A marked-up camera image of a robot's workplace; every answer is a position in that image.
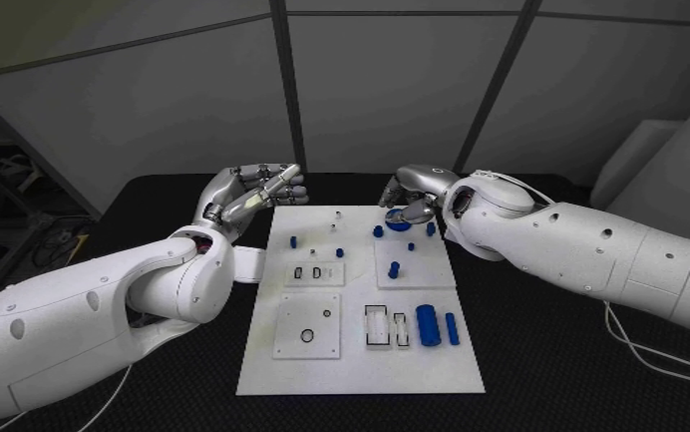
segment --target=cable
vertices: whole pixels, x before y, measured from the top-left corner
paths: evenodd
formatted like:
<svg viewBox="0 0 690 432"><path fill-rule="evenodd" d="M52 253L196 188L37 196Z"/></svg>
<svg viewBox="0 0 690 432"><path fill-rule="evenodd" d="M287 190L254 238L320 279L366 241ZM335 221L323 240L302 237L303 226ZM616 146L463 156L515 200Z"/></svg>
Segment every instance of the cable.
<svg viewBox="0 0 690 432"><path fill-rule="evenodd" d="M608 300L604 300L604 304L606 304L604 321L607 323L608 332L617 340L620 340L624 344L627 344L627 346L630 347L630 350L632 350L633 354L636 355L637 359L640 360L640 362L650 369L656 370L657 372L662 372L666 375L672 375L673 377L679 377L679 379L690 380L689 375L683 375L683 374L679 374L678 372L673 372L672 370L663 369L662 367L657 367L656 365L650 364L650 362L647 362L647 360L644 360L640 353L637 352L637 349L646 350L647 352L652 352L653 354L657 354L662 357L666 357L668 359L672 359L676 362L680 362L682 364L690 366L690 361L688 361L688 360L682 359L680 357L676 357L675 355L668 354L666 352L662 352L660 350L656 350L652 347L647 347L646 345L642 345L642 344L639 344L639 343L636 343L630 340L629 334L627 334L626 329L623 327L621 321L619 320L614 309L611 308L611 303L608 302ZM611 328L611 322L608 320L610 315L614 318L614 322L616 322L616 325L619 327L619 330L621 331L623 337L620 337L617 335L617 333L614 332L614 329Z"/></svg>
<svg viewBox="0 0 690 432"><path fill-rule="evenodd" d="M495 173L493 171L485 171L485 170L477 170L475 172L476 173L480 173L482 175L485 176L496 176L498 178L502 178L503 180L509 181L511 183L513 183L515 185L519 185L522 186L523 188L526 188L528 190L531 190L536 195L539 195L544 200L551 204L551 205L555 205L557 204L557 201L539 190L536 190L529 184L526 184L522 180L519 180L518 178L515 178L513 176L509 176L509 175L505 175L503 173Z"/></svg>
<svg viewBox="0 0 690 432"><path fill-rule="evenodd" d="M25 415L27 415L27 412L22 412L19 415L16 415L9 422L0 425L0 430L5 430Z"/></svg>
<svg viewBox="0 0 690 432"><path fill-rule="evenodd" d="M126 376L123 377L123 380L120 381L120 385L119 385L119 388L116 389L116 392L113 393L111 395L111 398L109 399L109 402L106 403L104 407L101 407L101 410L99 411L99 414L94 416L94 418L87 422L87 425L80 429L78 432L84 432L91 424L94 424L94 422L99 420L99 418L101 417L101 414L106 412L106 409L109 408L109 406L111 405L113 401L116 400L116 397L119 396L119 392L120 390L123 389L123 386L126 385L126 380L127 380L127 377L130 376L130 371L133 370L133 366L130 366L127 368L127 372L126 372Z"/></svg>

